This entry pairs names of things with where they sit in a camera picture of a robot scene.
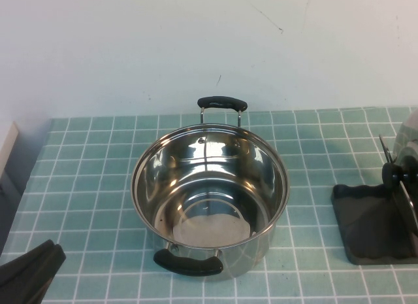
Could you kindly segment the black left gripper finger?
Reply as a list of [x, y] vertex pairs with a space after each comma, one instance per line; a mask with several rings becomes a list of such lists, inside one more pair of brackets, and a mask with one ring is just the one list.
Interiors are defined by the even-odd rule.
[[41, 303], [66, 255], [59, 244], [28, 269], [1, 285], [1, 303]]
[[48, 239], [24, 255], [21, 255], [18, 258], [3, 264], [1, 266], [1, 285], [8, 283], [17, 277], [21, 272], [28, 269], [29, 266], [35, 263], [35, 261], [38, 260], [41, 256], [51, 251], [54, 246], [54, 242]]

